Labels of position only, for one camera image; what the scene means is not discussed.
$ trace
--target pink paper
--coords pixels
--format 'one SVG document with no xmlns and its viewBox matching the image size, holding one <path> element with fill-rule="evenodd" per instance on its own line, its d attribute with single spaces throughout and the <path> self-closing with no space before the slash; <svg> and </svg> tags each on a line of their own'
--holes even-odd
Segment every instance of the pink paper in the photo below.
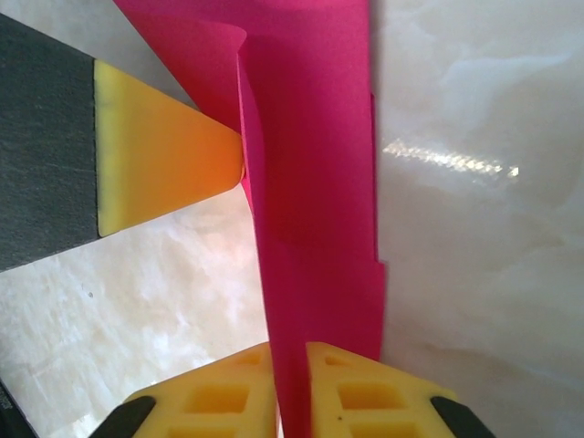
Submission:
<svg viewBox="0 0 584 438">
<path fill-rule="evenodd" d="M 241 130 L 276 387 L 309 436 L 305 343 L 377 359 L 366 0 L 117 0 L 203 112 Z"/>
</svg>

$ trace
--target black plastic part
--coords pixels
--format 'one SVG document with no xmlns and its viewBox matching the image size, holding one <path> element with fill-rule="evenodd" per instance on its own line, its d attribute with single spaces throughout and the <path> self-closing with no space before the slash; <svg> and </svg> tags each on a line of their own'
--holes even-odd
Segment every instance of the black plastic part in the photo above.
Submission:
<svg viewBox="0 0 584 438">
<path fill-rule="evenodd" d="M 467 406 L 445 397 L 430 401 L 456 438 L 495 438 Z"/>
<path fill-rule="evenodd" d="M 2 381 L 0 381 L 0 436 L 2 438 L 38 438 Z"/>
<path fill-rule="evenodd" d="M 98 238 L 93 64 L 0 14 L 0 272 Z"/>
<path fill-rule="evenodd" d="M 156 400 L 143 396 L 118 406 L 89 438 L 131 438 L 140 429 Z"/>
</svg>

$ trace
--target yellow rubber pad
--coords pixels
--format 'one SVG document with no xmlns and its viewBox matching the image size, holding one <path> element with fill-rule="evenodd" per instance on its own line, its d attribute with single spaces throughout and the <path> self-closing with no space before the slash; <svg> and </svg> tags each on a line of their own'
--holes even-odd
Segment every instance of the yellow rubber pad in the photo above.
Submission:
<svg viewBox="0 0 584 438">
<path fill-rule="evenodd" d="M 454 394 L 328 344 L 308 344 L 312 438 L 454 438 L 432 406 Z"/>
<path fill-rule="evenodd" d="M 156 405 L 133 438 L 276 438 L 267 343 L 134 393 Z"/>
<path fill-rule="evenodd" d="M 104 62 L 94 73 L 101 236 L 239 183 L 239 134 Z"/>
</svg>

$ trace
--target marble surface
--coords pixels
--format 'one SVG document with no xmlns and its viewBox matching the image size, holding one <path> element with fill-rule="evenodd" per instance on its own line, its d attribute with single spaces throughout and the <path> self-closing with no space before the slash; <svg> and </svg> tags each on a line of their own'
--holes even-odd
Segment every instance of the marble surface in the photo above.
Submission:
<svg viewBox="0 0 584 438">
<path fill-rule="evenodd" d="M 498 437 L 580 437 L 584 3 L 372 10 L 383 359 Z M 0 12 L 186 99 L 108 0 Z M 265 338 L 240 189 L 0 275 L 0 375 L 41 438 L 85 437 L 130 392 Z"/>
</svg>

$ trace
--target white marble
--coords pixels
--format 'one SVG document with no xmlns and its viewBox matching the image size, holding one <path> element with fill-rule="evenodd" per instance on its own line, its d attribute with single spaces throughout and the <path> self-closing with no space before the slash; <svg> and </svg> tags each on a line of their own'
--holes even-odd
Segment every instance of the white marble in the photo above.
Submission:
<svg viewBox="0 0 584 438">
<path fill-rule="evenodd" d="M 183 92 L 109 1 L 0 12 Z M 584 2 L 377 0 L 384 360 L 499 437 L 584 433 Z M 41 438 L 263 340 L 236 189 L 0 275 L 0 375 Z M 49 344 L 58 345 L 50 351 Z"/>
</svg>

